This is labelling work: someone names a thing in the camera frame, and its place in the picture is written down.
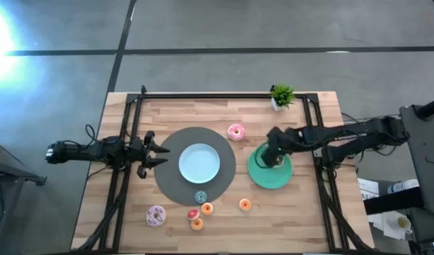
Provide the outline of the round grey placemat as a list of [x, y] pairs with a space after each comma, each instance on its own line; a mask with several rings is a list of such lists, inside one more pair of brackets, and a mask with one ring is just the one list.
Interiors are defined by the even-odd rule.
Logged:
[[[191, 145], [204, 144], [213, 148], [219, 156], [219, 170], [209, 181], [189, 181], [180, 172], [180, 155]], [[160, 191], [170, 200], [181, 205], [197, 205], [195, 194], [203, 191], [211, 202], [227, 190], [234, 179], [236, 159], [228, 141], [217, 132], [205, 127], [187, 127], [174, 132], [162, 143], [169, 149], [167, 162], [154, 169], [155, 181]]]

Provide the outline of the white cup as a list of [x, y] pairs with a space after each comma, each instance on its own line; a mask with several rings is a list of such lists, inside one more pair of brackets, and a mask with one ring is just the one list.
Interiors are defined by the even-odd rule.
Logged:
[[396, 232], [412, 233], [411, 221], [405, 216], [394, 216], [387, 220], [388, 225]]

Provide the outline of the black shelf bar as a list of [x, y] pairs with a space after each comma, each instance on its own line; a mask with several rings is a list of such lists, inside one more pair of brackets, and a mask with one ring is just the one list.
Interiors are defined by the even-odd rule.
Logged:
[[424, 208], [419, 187], [406, 189], [397, 193], [382, 195], [363, 201], [367, 215], [385, 213], [409, 208]]

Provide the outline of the green plate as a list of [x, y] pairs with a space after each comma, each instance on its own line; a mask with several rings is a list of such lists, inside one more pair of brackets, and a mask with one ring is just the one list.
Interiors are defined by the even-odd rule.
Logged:
[[278, 189], [285, 186], [292, 177], [293, 164], [289, 157], [285, 156], [282, 163], [273, 168], [268, 168], [262, 161], [261, 155], [267, 148], [267, 143], [259, 146], [249, 157], [247, 169], [251, 179], [262, 188]]

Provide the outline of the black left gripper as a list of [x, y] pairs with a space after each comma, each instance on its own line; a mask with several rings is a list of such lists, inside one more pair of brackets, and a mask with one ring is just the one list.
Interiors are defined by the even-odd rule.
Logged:
[[128, 147], [128, 159], [131, 162], [141, 162], [137, 169], [137, 175], [141, 179], [147, 177], [147, 169], [152, 169], [155, 166], [167, 162], [167, 159], [152, 158], [150, 152], [155, 153], [167, 153], [170, 152], [169, 149], [159, 146], [154, 141], [154, 132], [148, 131], [142, 140], [140, 137], [135, 137], [129, 143]]

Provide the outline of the green plant in white pot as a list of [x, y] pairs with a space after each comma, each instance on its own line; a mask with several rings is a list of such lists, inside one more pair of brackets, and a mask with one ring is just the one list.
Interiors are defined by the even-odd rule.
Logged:
[[286, 84], [273, 84], [270, 88], [271, 104], [275, 111], [283, 111], [293, 104], [294, 89]]

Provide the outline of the black pole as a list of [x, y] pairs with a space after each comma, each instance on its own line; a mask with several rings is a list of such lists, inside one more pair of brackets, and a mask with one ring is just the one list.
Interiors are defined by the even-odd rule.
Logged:
[[431, 101], [424, 106], [416, 106], [415, 114], [421, 120], [431, 119], [434, 116], [434, 101]]

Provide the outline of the grey metal stand panel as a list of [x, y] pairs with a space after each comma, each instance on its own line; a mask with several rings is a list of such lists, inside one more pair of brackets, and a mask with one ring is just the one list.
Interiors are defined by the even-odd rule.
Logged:
[[400, 107], [399, 112], [410, 134], [408, 145], [423, 203], [434, 213], [434, 116], [429, 121], [421, 120], [408, 106]]

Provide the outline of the black aluminium table frame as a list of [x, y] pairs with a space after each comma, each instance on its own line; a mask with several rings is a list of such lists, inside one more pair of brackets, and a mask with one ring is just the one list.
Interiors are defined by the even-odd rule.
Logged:
[[[139, 107], [139, 134], [152, 130], [162, 143], [177, 130], [204, 127], [226, 135], [239, 123], [246, 137], [232, 142], [235, 177], [213, 202], [214, 211], [203, 217], [199, 231], [191, 228], [188, 208], [168, 199], [153, 174], [130, 176], [118, 251], [120, 253], [326, 253], [326, 229], [310, 153], [293, 154], [294, 173], [288, 184], [267, 190], [257, 186], [246, 169], [252, 151], [265, 141], [274, 126], [302, 127], [309, 123], [341, 125], [336, 93], [304, 92], [287, 109], [275, 111], [266, 92], [254, 93], [148, 93]], [[239, 201], [247, 198], [251, 209]], [[166, 221], [150, 227], [146, 212], [153, 205], [166, 211]]]

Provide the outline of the light blue plate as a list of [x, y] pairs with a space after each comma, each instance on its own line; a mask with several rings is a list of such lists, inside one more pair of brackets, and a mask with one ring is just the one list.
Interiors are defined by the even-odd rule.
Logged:
[[220, 158], [210, 145], [196, 143], [182, 151], [178, 168], [185, 180], [196, 184], [207, 183], [218, 174]]

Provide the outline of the white paper sheet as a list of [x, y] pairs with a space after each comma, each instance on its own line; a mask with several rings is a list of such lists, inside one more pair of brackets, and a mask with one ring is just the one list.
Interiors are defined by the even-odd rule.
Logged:
[[359, 189], [363, 200], [376, 198], [379, 196], [379, 184], [376, 181], [370, 181], [358, 178]]

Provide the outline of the large pink sprinkled donut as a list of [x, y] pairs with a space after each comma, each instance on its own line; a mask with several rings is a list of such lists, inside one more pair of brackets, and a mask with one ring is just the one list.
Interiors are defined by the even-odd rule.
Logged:
[[228, 127], [227, 134], [229, 139], [233, 141], [240, 141], [246, 136], [245, 127], [241, 124], [234, 123]]

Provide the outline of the dark side furniture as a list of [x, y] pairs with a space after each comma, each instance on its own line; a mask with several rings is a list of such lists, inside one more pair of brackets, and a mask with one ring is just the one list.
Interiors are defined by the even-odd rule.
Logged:
[[37, 186], [43, 186], [46, 179], [29, 171], [20, 159], [0, 145], [0, 239], [7, 222], [11, 219], [24, 184], [31, 181]]

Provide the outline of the white bottle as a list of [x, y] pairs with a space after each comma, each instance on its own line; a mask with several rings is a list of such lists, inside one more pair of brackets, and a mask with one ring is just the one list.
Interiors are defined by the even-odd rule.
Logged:
[[397, 193], [400, 191], [405, 191], [407, 189], [416, 188], [416, 187], [419, 187], [419, 182], [417, 179], [413, 178], [406, 181], [397, 182], [388, 186], [387, 193], [388, 194]]

